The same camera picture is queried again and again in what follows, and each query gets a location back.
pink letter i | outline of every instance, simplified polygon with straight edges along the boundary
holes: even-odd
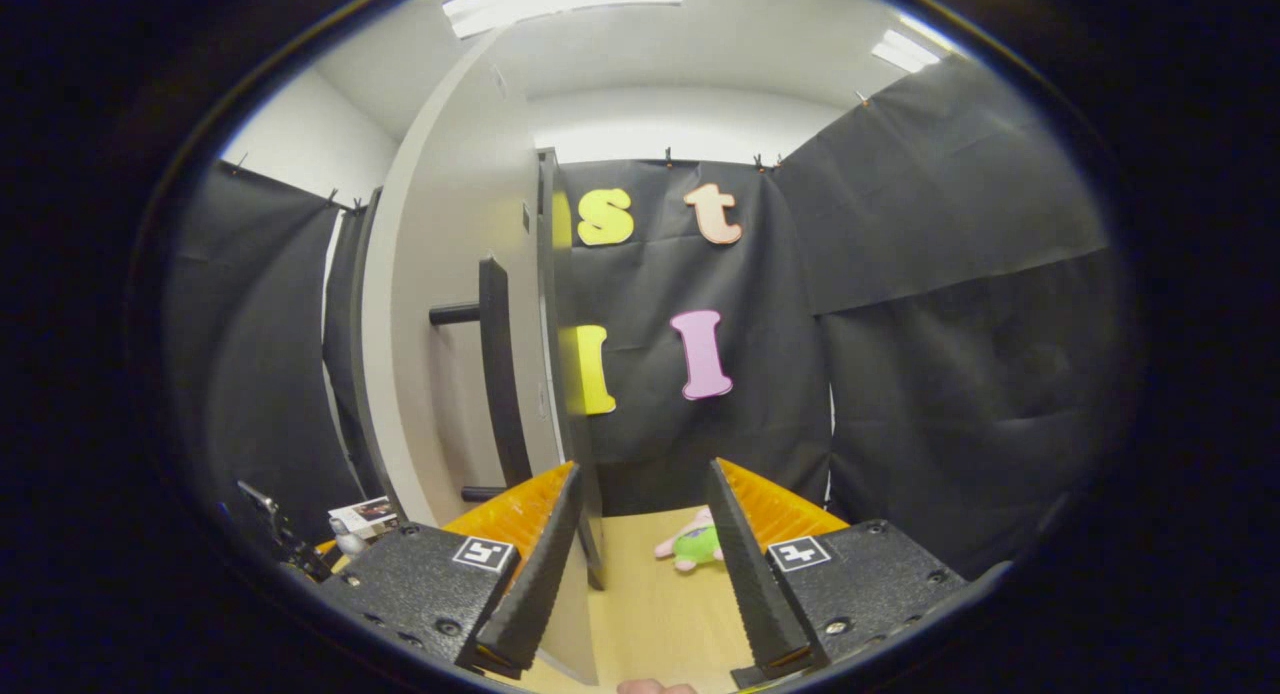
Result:
[[[719,351],[716,347],[716,325],[719,312],[712,310],[686,311],[671,318],[671,325],[685,339],[685,362],[689,365],[686,399],[704,399],[727,394],[733,380],[721,371]]]

bottle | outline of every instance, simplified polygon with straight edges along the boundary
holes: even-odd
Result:
[[[369,548],[365,539],[361,539],[358,534],[348,531],[347,525],[340,519],[329,517],[329,526],[333,526],[334,540],[338,543],[339,552],[347,554],[352,561]]]

white wall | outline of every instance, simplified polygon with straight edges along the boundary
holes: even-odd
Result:
[[[718,88],[596,90],[530,102],[534,141],[562,164],[617,157],[777,163],[845,114],[777,93]]]
[[[223,160],[334,201],[369,201],[399,143],[316,70],[303,70],[241,128]]]

finger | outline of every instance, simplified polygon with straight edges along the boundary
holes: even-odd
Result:
[[[655,679],[630,679],[618,685],[618,694],[662,694],[662,684]]]

plush toy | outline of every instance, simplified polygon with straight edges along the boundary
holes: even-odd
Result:
[[[698,565],[710,561],[724,561],[710,507],[700,508],[694,515],[694,521],[686,524],[671,539],[658,544],[653,554],[659,560],[676,554],[676,569],[680,571],[692,571]]]

